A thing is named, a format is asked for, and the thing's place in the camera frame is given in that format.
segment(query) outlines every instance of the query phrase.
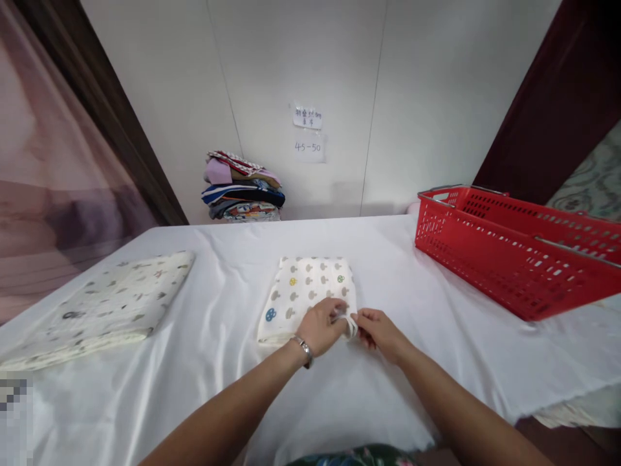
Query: white tablecloth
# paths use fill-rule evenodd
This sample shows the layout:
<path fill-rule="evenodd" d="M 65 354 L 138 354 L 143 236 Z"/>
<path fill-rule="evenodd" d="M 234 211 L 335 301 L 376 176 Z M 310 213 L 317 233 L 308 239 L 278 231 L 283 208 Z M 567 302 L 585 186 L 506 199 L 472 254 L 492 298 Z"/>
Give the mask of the white tablecloth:
<path fill-rule="evenodd" d="M 538 324 L 505 311 L 413 246 L 415 216 L 154 228 L 0 327 L 0 351 L 104 263 L 191 249 L 155 333 L 32 374 L 35 464 L 134 465 L 193 410 L 265 358 L 257 323 L 281 256 L 343 256 L 360 305 L 383 309 L 504 418 L 621 382 L 621 318 L 597 305 Z M 433 427 L 379 354 L 336 343 L 301 370 L 248 446 L 249 464 L 385 442 L 424 448 Z"/>

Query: folded baby blanket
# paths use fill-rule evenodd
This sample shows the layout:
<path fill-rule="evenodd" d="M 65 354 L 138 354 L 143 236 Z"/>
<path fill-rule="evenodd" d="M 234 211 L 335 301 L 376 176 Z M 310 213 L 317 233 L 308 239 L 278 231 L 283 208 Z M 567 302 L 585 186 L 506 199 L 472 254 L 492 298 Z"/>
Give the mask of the folded baby blanket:
<path fill-rule="evenodd" d="M 0 370 L 36 370 L 111 346 L 144 340 L 153 332 L 194 262 L 178 252 L 121 262 L 62 302 L 15 349 Z"/>
<path fill-rule="evenodd" d="M 350 314 L 357 310 L 356 286 L 347 261 L 343 258 L 281 258 L 259 321 L 259 343 L 282 346 L 296 332 L 304 314 L 324 298 L 340 298 L 347 303 L 347 311 L 334 319 L 347 320 L 345 339 L 355 337 L 358 326 Z"/>

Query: price label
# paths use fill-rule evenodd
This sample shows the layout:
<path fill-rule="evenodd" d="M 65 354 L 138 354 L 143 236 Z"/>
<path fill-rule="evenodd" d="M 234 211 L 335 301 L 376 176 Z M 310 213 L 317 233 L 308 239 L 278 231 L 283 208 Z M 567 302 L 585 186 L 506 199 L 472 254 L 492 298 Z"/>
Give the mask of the price label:
<path fill-rule="evenodd" d="M 293 152 L 300 162 L 324 163 L 323 135 L 317 131 L 296 131 Z"/>
<path fill-rule="evenodd" d="M 321 129 L 323 126 L 323 115 L 314 108 L 294 105 L 293 124 L 302 128 Z"/>

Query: pixelated area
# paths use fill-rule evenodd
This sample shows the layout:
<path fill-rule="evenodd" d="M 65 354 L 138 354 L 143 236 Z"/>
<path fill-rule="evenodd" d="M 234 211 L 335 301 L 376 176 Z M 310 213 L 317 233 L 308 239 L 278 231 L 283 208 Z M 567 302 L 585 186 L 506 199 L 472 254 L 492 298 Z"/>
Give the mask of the pixelated area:
<path fill-rule="evenodd" d="M 30 374 L 0 372 L 0 466 L 34 464 Z"/>

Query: silver bracelet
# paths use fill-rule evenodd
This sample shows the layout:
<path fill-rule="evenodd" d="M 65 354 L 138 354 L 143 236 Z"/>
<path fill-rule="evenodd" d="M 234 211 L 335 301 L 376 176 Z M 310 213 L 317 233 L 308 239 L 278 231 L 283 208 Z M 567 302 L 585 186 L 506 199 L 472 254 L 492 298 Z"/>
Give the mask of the silver bracelet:
<path fill-rule="evenodd" d="M 304 352 L 306 353 L 306 357 L 308 358 L 309 361 L 306 364 L 304 364 L 304 367 L 306 367 L 306 369 L 310 369 L 312 366 L 312 362 L 314 361 L 314 358 L 312 357 L 311 349 L 306 344 L 306 342 L 302 340 L 299 336 L 294 335 L 293 337 L 291 337 L 291 339 L 298 342 L 300 346 L 302 347 L 302 349 L 304 350 Z"/>

